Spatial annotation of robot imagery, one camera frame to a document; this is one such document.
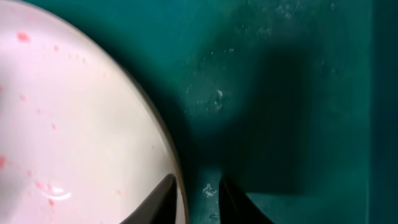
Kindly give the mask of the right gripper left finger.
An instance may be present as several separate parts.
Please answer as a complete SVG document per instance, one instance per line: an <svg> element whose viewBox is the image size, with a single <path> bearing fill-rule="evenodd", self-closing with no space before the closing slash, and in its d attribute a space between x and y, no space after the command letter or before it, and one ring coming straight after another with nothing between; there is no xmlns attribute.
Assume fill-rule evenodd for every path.
<svg viewBox="0 0 398 224"><path fill-rule="evenodd" d="M176 214L177 180L167 174L121 224L175 224Z"/></svg>

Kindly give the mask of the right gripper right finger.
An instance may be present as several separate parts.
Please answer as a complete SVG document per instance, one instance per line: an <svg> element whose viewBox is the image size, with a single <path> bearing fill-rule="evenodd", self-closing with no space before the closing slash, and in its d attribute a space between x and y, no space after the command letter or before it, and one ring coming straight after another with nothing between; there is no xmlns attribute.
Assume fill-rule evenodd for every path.
<svg viewBox="0 0 398 224"><path fill-rule="evenodd" d="M274 224L228 176L219 183L221 224Z"/></svg>

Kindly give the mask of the white pink plate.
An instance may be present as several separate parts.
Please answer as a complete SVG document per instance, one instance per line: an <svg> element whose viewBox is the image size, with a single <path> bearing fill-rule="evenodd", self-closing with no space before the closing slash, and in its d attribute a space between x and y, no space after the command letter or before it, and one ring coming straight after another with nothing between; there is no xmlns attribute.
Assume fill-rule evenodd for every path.
<svg viewBox="0 0 398 224"><path fill-rule="evenodd" d="M1 222L151 222L153 191L177 182L177 155L140 86L61 18L1 2Z"/></svg>

